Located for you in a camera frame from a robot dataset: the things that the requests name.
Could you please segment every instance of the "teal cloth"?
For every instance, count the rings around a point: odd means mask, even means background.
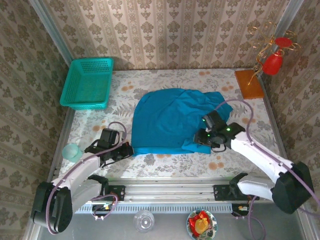
[[[224,100],[220,92],[181,88],[147,93],[133,115],[134,154],[210,154],[210,147],[196,144],[194,135],[200,128],[206,128],[202,117]],[[217,111],[226,122],[232,107],[224,104]]]

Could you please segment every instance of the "patterned wallpaper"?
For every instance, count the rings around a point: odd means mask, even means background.
[[[68,67],[27,0],[0,0],[0,239],[21,239],[66,109]]]
[[[116,70],[252,67],[247,29],[277,22],[289,0],[43,0],[72,56]]]
[[[289,29],[302,50],[265,83],[288,157],[309,166],[320,197],[320,0],[305,0]]]

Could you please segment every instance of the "plate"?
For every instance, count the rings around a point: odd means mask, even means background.
[[[204,233],[202,233],[201,235],[196,237],[193,234],[193,232],[191,231],[191,228],[189,225],[189,218],[193,218],[195,215],[199,214],[201,211],[205,211],[205,213],[210,218],[209,228]],[[190,237],[194,240],[212,240],[212,239],[214,239],[214,237],[217,233],[217,230],[218,230],[217,220],[211,212],[204,210],[204,209],[197,209],[197,210],[194,210],[193,212],[191,212],[189,214],[188,218],[186,219],[186,230],[188,231]]]

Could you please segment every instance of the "plastic basket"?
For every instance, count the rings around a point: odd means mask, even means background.
[[[114,60],[109,57],[81,58],[71,62],[60,104],[74,110],[107,107]]]

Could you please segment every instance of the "orange wooden block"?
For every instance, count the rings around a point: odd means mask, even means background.
[[[234,72],[236,80],[238,81],[243,99],[260,99],[264,98],[265,94],[256,76],[250,79],[254,74],[253,70],[241,70]]]

